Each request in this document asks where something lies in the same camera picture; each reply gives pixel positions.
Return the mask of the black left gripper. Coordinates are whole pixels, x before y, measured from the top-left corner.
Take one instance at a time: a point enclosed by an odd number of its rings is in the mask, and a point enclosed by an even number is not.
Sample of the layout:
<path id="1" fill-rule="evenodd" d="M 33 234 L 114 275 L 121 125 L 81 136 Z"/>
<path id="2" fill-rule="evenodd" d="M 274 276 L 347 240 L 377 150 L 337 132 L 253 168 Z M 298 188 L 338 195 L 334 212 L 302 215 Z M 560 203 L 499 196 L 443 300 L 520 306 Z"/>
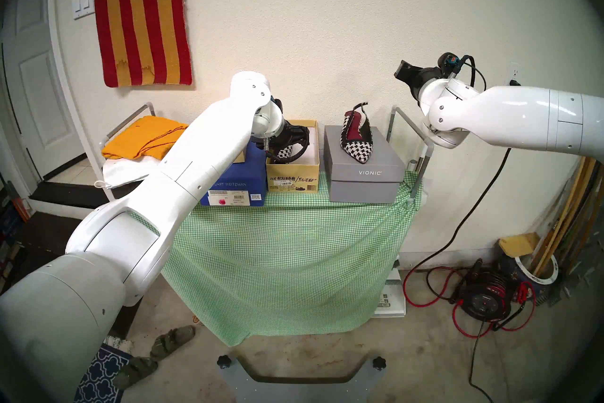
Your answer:
<path id="1" fill-rule="evenodd" d="M 267 158 L 301 158 L 310 144 L 308 127 L 284 123 L 278 135 L 264 140 Z"/>

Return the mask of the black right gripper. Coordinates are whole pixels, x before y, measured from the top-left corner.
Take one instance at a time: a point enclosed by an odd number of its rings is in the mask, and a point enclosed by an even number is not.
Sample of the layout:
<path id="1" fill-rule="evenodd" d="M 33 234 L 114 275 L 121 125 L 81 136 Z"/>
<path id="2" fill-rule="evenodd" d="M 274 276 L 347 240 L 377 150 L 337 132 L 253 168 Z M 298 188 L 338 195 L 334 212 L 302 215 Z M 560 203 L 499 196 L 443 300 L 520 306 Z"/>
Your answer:
<path id="1" fill-rule="evenodd" d="M 420 91 L 424 85 L 442 78 L 442 71 L 439 67 L 421 68 L 413 66 L 402 60 L 394 73 L 394 77 L 405 83 L 411 91 L 415 100 L 420 100 Z"/>

